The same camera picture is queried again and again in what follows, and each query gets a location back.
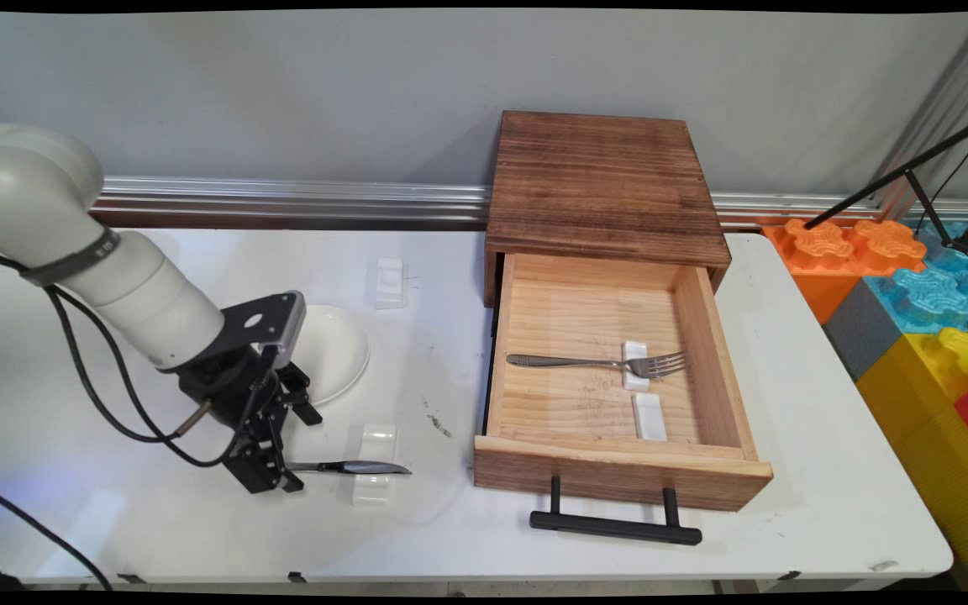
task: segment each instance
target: drawer handle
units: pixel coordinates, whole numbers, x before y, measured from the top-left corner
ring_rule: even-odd
[[[618,521],[580,514],[562,514],[558,509],[560,478],[552,477],[552,509],[550,513],[534,510],[529,514],[529,526],[534,529],[554,529],[560,532],[611,536],[616,539],[665,541],[670,544],[697,546],[702,540],[700,529],[683,528],[679,524],[679,497],[673,487],[664,487],[664,515],[666,525]]]

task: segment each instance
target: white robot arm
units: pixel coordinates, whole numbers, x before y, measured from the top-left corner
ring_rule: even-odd
[[[46,267],[101,240],[108,230],[88,209],[102,190],[103,169],[80,141],[0,124],[0,251],[6,256]],[[132,231],[114,236],[105,242],[110,250],[92,252],[95,263],[59,283],[158,368],[183,364],[212,344],[223,328],[218,307],[149,238]]]
[[[289,411],[307,424],[323,420],[308,401],[308,377],[289,360],[303,295],[279,292],[218,309],[149,238],[89,217],[101,189],[103,169],[80,141],[0,124],[0,252],[53,299],[56,284],[76,292],[201,406],[170,437],[145,417],[157,435],[141,438],[164,441],[198,466],[223,464],[253,493],[303,489],[281,457],[279,435]],[[222,456],[201,463],[170,439],[205,413],[232,426],[234,437]]]

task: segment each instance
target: knife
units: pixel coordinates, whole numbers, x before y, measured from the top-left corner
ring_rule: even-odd
[[[343,462],[287,462],[286,470],[293,472],[341,472],[343,475],[412,475],[404,466],[373,460],[343,460]]]

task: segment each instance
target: wooden cabinet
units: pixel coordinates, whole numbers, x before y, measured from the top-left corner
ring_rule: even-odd
[[[757,459],[715,308],[730,263],[679,120],[506,112],[485,240],[497,303],[481,487],[738,510],[772,478]],[[621,359],[687,352],[660,396],[666,441],[639,439],[633,392],[602,367],[523,368],[508,354]]]

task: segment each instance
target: silver fork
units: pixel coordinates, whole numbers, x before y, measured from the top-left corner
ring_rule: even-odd
[[[637,360],[572,360],[568,357],[540,355],[507,355],[507,363],[518,367],[607,366],[623,368],[638,378],[662,378],[685,369],[685,351]]]

